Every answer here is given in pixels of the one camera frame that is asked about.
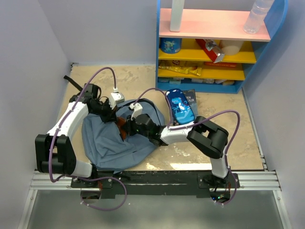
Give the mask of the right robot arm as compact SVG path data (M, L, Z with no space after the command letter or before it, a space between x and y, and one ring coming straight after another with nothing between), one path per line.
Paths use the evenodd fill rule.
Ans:
M228 132L214 122L198 116L188 124L167 127L157 125L147 114L136 118L129 116L122 129L127 135L142 135L156 146L168 146L179 142L190 142L210 158L212 181L217 187L229 182L224 149L228 144Z

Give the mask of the blue fabric backpack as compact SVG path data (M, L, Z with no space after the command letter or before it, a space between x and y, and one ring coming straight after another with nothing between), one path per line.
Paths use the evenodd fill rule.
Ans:
M116 116L127 118L133 100L119 104ZM116 122L104 123L100 117L89 114L81 127L84 152L92 164L101 170L120 172L140 164L157 147L142 135L127 135L122 140Z

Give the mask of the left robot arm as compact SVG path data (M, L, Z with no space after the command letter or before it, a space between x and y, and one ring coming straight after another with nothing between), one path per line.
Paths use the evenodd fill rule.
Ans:
M76 158L71 140L89 114L97 115L103 122L116 121L116 109L124 101L117 88L104 102L100 101L102 90L94 84L78 88L80 92L69 99L68 107L57 124L46 134L35 138L37 170L41 173L82 177L88 187L98 184L99 176L93 165Z

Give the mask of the brown leather wallet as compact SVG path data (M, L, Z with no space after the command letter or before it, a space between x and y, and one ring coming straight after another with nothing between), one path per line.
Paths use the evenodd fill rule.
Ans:
M125 124L126 124L126 120L124 118L117 117L116 125L117 125L117 127L119 129L120 136L121 136L122 140L125 140L126 137L127 137L127 133L124 130Z

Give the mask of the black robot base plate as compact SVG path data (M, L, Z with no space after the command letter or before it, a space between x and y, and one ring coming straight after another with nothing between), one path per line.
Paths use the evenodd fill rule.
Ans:
M82 192L97 192L101 199L114 199L116 195L151 196L196 196L198 198L230 198L228 192L240 187L236 173L228 175L225 181L212 177L210 170L165 170L165 171L123 171L98 172L101 181L77 180L71 187Z

